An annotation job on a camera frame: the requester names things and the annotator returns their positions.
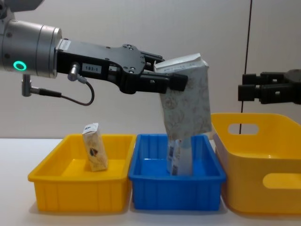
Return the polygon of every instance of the basket handle hole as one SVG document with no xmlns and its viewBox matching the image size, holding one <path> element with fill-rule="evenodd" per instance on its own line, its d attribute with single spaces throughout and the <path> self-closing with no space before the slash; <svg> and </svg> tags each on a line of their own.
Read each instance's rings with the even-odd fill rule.
<svg viewBox="0 0 301 226">
<path fill-rule="evenodd" d="M 268 189 L 301 189 L 300 173 L 270 173 L 263 178 Z"/>
<path fill-rule="evenodd" d="M 256 135 L 258 134 L 259 128 L 256 124 L 241 124 L 241 134 L 248 134 L 248 135 Z M 228 127 L 228 132 L 230 134 L 239 134 L 239 124 L 231 124 Z"/>
</svg>

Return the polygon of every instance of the black cable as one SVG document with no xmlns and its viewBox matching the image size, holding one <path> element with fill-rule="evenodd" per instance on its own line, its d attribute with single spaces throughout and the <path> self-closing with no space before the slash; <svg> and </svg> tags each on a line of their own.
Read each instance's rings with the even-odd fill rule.
<svg viewBox="0 0 301 226">
<path fill-rule="evenodd" d="M 246 64 L 248 61 L 248 51 L 249 51 L 249 39 L 250 39 L 250 28 L 251 28 L 251 15 L 252 15 L 252 4 L 253 4 L 253 0 L 250 0 L 250 13 L 249 13 L 249 25 L 248 25 L 248 36 L 247 36 L 247 41 L 246 41 L 246 60 L 245 60 L 245 72 L 244 74 L 246 74 Z M 244 111 L 244 102 L 241 102 L 241 109 L 240 109 L 240 113 L 242 113 Z M 239 134 L 241 134 L 241 124 L 239 125 Z"/>
<path fill-rule="evenodd" d="M 70 100 L 70 101 L 75 102 L 75 103 L 77 103 L 77 104 L 79 104 L 79 105 L 89 106 L 89 105 L 92 104 L 93 101 L 94 101 L 95 93 L 94 93 L 94 89 L 93 89 L 92 85 L 91 85 L 89 82 L 86 82 L 86 85 L 89 86 L 89 88 L 90 88 L 90 90 L 91 90 L 91 100 L 90 100 L 88 103 L 83 103 L 83 102 L 74 100 L 74 99 L 72 99 L 72 98 L 70 98 L 70 97 L 63 96 L 63 95 L 61 95 L 61 98 L 64 98 L 64 99 L 66 99 L 66 100 Z"/>
</svg>

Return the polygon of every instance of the white wall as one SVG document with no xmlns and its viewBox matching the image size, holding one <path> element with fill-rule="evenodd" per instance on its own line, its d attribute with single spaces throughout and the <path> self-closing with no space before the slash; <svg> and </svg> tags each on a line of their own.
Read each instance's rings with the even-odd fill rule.
<svg viewBox="0 0 301 226">
<path fill-rule="evenodd" d="M 301 1 L 253 0 L 247 73 L 301 68 Z M 244 112 L 287 115 L 301 123 L 301 106 L 245 102 Z"/>
<path fill-rule="evenodd" d="M 165 59 L 200 52 L 209 63 L 212 112 L 237 112 L 244 71 L 249 0 L 45 0 L 16 18 L 61 27 L 63 36 L 106 46 L 132 43 Z M 21 75 L 1 72 L 0 137 L 63 137 L 100 122 L 103 133 L 165 132 L 158 94 L 122 94 L 91 80 L 95 102 L 83 107 L 63 99 L 21 96 Z M 86 86 L 32 77 L 37 87 L 89 100 Z"/>
</svg>

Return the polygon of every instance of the white table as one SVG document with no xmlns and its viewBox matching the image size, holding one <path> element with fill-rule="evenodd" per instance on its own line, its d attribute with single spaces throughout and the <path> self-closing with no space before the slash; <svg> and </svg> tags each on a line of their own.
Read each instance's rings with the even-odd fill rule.
<svg viewBox="0 0 301 226">
<path fill-rule="evenodd" d="M 124 213 L 40 213 L 33 183 L 27 175 L 60 142 L 60 139 L 0 139 L 0 222 L 3 226 L 300 226 L 300 217 L 250 217 L 237 215 L 222 204 L 218 212 L 137 211 L 132 203 Z"/>
</svg>

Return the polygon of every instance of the yellow basket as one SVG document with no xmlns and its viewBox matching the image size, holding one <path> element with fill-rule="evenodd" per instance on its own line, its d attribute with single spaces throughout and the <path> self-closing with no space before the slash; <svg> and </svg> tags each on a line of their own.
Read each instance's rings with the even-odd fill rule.
<svg viewBox="0 0 301 226">
<path fill-rule="evenodd" d="M 243 213 L 301 214 L 301 126 L 279 114 L 212 114 L 216 154 L 227 174 L 222 196 Z M 257 134 L 231 134 L 231 124 Z"/>
<path fill-rule="evenodd" d="M 28 175 L 41 211 L 118 212 L 127 204 L 127 178 L 136 136 L 103 135 L 106 171 L 92 172 L 81 134 L 69 135 Z"/>
</svg>

